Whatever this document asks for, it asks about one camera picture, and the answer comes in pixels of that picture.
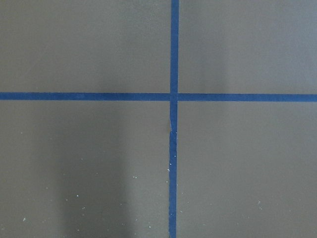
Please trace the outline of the dark blue vertical tape strip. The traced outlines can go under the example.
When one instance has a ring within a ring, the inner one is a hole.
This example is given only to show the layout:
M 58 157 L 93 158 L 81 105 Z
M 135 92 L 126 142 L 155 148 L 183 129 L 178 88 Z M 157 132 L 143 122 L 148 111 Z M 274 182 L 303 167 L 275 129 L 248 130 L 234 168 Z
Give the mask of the dark blue vertical tape strip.
M 169 134 L 169 217 L 170 238 L 177 236 L 177 122 L 178 122 L 178 51 L 179 51 L 179 1 L 171 1 L 170 32 L 170 134 Z

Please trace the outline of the dark blue horizontal tape strip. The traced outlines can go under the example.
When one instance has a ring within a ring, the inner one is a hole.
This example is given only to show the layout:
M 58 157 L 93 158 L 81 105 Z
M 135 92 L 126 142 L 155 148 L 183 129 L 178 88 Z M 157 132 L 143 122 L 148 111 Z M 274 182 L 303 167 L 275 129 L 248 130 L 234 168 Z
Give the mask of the dark blue horizontal tape strip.
M 1 92 L 2 100 L 39 101 L 170 101 L 179 102 L 316 102 L 316 94 L 196 94 Z

